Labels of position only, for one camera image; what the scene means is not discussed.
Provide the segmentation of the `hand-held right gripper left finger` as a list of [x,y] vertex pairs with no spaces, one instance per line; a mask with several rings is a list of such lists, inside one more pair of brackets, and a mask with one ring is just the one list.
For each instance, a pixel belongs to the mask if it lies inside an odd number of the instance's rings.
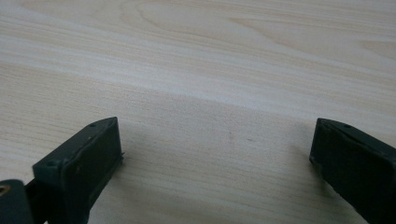
[[26,186],[36,224],[87,224],[122,162],[118,119],[93,122],[33,165]]

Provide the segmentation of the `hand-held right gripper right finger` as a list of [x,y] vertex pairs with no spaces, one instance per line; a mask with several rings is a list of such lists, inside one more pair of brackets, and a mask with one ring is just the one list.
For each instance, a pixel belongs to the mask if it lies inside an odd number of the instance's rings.
[[318,119],[309,160],[369,224],[396,224],[396,148],[351,125]]

